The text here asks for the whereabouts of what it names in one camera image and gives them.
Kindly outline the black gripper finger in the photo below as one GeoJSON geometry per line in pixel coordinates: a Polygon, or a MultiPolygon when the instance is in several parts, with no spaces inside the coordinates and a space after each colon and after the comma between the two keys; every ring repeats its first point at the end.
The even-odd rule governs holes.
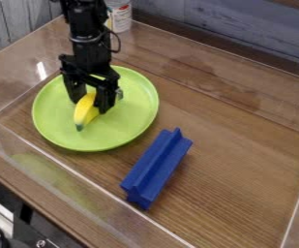
{"type": "Polygon", "coordinates": [[[64,88],[69,100],[76,104],[87,93],[84,76],[63,73],[64,88]]]}
{"type": "Polygon", "coordinates": [[[96,97],[93,106],[99,109],[99,113],[104,114],[115,105],[116,88],[108,85],[96,87],[96,97]]]}

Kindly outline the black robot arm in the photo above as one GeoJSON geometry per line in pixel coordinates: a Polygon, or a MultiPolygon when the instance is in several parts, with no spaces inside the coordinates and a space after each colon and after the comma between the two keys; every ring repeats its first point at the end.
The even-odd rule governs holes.
{"type": "Polygon", "coordinates": [[[91,104],[104,114],[115,105],[120,92],[119,73],[109,66],[112,49],[107,28],[107,4],[104,0],[60,0],[72,54],[59,56],[60,72],[68,98],[76,104],[87,93],[85,86],[96,89],[91,104]]]}

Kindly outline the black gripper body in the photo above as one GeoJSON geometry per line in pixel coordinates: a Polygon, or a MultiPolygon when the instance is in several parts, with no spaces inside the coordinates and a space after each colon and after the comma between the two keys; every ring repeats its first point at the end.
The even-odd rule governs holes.
{"type": "Polygon", "coordinates": [[[99,86],[104,82],[116,86],[119,74],[109,66],[111,55],[120,48],[111,48],[109,35],[71,37],[72,54],[59,56],[61,74],[80,74],[85,84],[99,86]]]}

